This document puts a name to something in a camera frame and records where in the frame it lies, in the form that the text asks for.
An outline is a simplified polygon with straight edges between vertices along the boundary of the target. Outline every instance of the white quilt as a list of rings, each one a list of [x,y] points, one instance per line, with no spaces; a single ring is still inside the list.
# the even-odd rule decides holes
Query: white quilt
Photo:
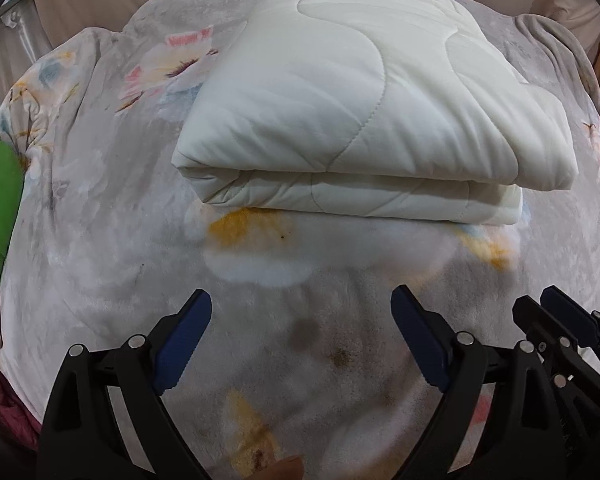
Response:
[[[453,0],[261,0],[173,163],[215,205],[492,224],[577,174],[560,101]]]

